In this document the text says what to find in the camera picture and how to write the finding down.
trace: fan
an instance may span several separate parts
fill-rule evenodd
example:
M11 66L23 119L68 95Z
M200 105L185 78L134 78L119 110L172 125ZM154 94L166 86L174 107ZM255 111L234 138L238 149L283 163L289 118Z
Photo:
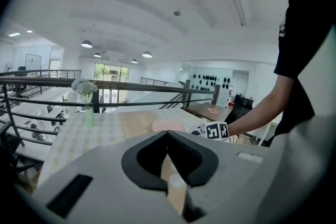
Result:
M7 62L4 65L4 72L10 72L13 69L13 65L11 62Z

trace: white ceiling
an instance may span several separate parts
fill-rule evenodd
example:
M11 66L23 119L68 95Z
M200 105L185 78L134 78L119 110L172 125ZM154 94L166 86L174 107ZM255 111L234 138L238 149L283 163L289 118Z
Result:
M197 59L274 62L288 0L13 0L6 15L48 40L93 57L143 63ZM180 10L181 16L173 15ZM89 39L93 49L80 44Z

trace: table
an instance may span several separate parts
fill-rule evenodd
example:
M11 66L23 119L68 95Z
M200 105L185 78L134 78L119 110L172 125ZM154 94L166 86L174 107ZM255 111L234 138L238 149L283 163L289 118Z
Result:
M139 112L99 113L95 114L96 126L88 129L85 125L84 113L72 114L50 148L41 170L38 186L51 174L96 146L152 133L152 123L160 119L179 121L183 123L187 131L193 126L204 123L202 119L182 109L173 108ZM163 162L161 178L168 182L168 200L176 211L181 213L184 205L186 183L183 182L168 157Z
M208 109L215 109L218 114L212 114ZM231 113L232 108L222 108L210 103L191 105L185 109L189 113L206 118L210 121L225 121L227 116Z

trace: window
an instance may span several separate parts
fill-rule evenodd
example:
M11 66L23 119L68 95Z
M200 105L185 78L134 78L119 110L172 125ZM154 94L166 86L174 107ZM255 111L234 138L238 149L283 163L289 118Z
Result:
M103 63L94 64L93 80L128 82L130 68L105 65ZM127 102L128 91L99 90L99 101L101 103L125 103Z

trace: glass vase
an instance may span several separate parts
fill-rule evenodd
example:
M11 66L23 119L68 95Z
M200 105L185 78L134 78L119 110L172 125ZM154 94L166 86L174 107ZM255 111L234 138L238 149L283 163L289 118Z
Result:
M85 110L85 122L87 128L92 128L96 125L93 108L86 108Z

